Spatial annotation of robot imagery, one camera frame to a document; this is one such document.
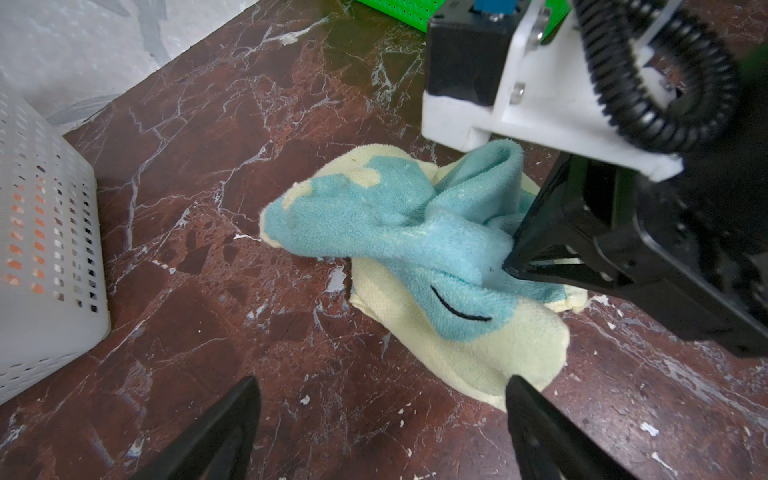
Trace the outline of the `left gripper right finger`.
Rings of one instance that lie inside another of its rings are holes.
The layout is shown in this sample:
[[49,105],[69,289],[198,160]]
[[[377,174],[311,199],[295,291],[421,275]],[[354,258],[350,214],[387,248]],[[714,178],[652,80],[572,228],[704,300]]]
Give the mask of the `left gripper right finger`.
[[579,427],[519,375],[506,386],[508,430],[523,479],[632,479]]

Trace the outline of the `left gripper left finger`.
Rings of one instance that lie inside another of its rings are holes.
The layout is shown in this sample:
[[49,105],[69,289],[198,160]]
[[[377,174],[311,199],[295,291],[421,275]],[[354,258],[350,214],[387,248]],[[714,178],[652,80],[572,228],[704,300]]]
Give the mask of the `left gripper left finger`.
[[260,412],[257,380],[244,377],[133,477],[245,478]]

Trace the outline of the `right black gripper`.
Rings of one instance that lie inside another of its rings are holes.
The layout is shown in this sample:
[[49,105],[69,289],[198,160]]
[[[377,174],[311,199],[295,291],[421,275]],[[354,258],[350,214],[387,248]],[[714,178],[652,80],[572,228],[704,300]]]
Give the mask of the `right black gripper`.
[[618,294],[685,341],[767,355],[767,56],[725,133],[669,180],[563,153],[514,233],[517,279]]

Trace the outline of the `light blue towel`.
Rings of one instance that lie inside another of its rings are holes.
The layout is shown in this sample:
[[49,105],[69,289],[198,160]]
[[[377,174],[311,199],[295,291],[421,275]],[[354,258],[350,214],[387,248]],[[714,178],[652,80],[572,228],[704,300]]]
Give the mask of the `light blue towel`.
[[566,364],[578,287],[503,268],[537,194],[522,147],[496,140],[437,166],[359,146],[260,215],[266,244],[351,262],[351,303],[453,389],[496,408],[519,375],[546,388]]

